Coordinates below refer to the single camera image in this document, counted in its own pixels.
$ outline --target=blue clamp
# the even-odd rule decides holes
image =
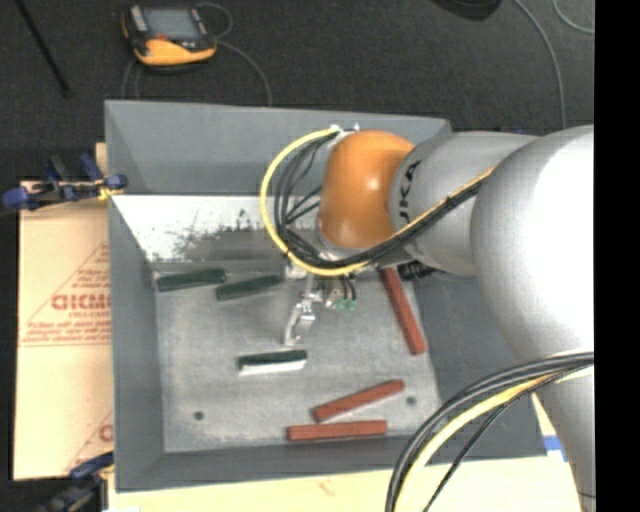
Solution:
[[[98,471],[113,465],[113,452],[103,453],[93,459],[83,462],[79,466],[73,468],[69,473],[71,480],[84,480]]]
[[[102,189],[122,190],[129,180],[124,174],[105,177],[89,153],[80,155],[80,165],[90,183],[70,183],[71,178],[64,163],[54,155],[45,165],[45,180],[34,184],[31,190],[15,187],[2,194],[2,203],[13,210],[36,210],[43,206],[89,199],[100,195]]]

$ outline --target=red block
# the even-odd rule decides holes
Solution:
[[[287,440],[315,441],[320,439],[369,437],[385,434],[386,432],[387,422],[385,420],[295,425],[287,428]]]
[[[352,395],[320,405],[314,408],[311,413],[317,422],[325,421],[337,416],[338,414],[342,414],[343,412],[347,412],[356,409],[357,407],[362,407],[363,405],[382,400],[388,396],[395,395],[396,393],[400,393],[402,390],[404,390],[404,382],[402,380],[390,380]]]
[[[413,316],[413,311],[409,305],[404,288],[400,281],[398,272],[393,268],[385,268],[380,271],[380,278],[387,289],[387,295],[391,301],[391,306],[396,313],[402,334],[404,335],[409,352],[412,355],[422,354],[427,350],[427,342],[420,331],[418,322]]]

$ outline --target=white cable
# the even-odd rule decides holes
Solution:
[[[596,33],[595,28],[583,27],[582,25],[578,25],[574,21],[570,20],[567,15],[560,10],[560,7],[558,7],[558,0],[552,0],[551,4],[553,5],[553,10],[556,11],[556,14],[558,15],[558,18],[560,18],[566,25],[569,25],[571,28],[579,32],[584,32],[585,34],[594,35]]]
[[[545,46],[547,47],[547,51],[549,52],[549,56],[551,57],[551,62],[553,63],[553,70],[556,75],[556,81],[558,82],[558,96],[560,100],[560,121],[562,124],[562,129],[567,128],[567,112],[564,101],[564,83],[562,82],[562,76],[560,75],[560,66],[558,65],[558,59],[556,57],[556,52],[551,46],[551,41],[547,37],[546,32],[538,23],[538,20],[531,14],[531,12],[520,2],[520,0],[513,0],[513,3],[518,6],[518,8],[529,18],[533,26],[536,28],[542,40],[544,41]]]
[[[120,99],[125,99],[127,94],[127,82],[129,81],[129,75],[131,74],[131,70],[136,65],[136,58],[131,57],[131,60],[127,64],[126,69],[124,70],[124,76],[122,77],[122,82],[120,82]]]
[[[220,34],[214,34],[214,36],[217,39],[222,39],[224,36],[228,35],[229,32],[231,32],[231,30],[233,29],[233,16],[231,16],[231,13],[226,8],[222,7],[220,4],[216,4],[213,2],[199,2],[195,6],[196,8],[211,7],[213,9],[218,9],[219,11],[222,11],[227,17],[227,28],[225,28]]]
[[[226,41],[218,41],[218,44],[220,46],[224,46],[225,48],[228,48],[229,50],[237,53],[238,55],[240,55],[240,57],[244,58],[244,60],[246,60],[249,64],[251,64],[253,69],[256,70],[256,72],[258,73],[258,75],[262,79],[262,83],[264,84],[264,89],[265,89],[265,91],[267,93],[267,106],[269,106],[269,107],[272,106],[273,105],[273,93],[271,92],[271,86],[269,85],[269,81],[267,80],[266,75],[262,71],[262,68],[256,63],[256,61],[254,61],[251,57],[249,57],[249,55],[247,55],[245,52],[243,52],[240,48],[238,48],[237,46],[234,46],[234,45],[232,45],[230,43],[227,43]]]

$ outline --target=yellow device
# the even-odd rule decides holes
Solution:
[[[157,70],[177,71],[216,52],[216,38],[195,7],[141,7],[122,12],[122,31],[136,58]]]

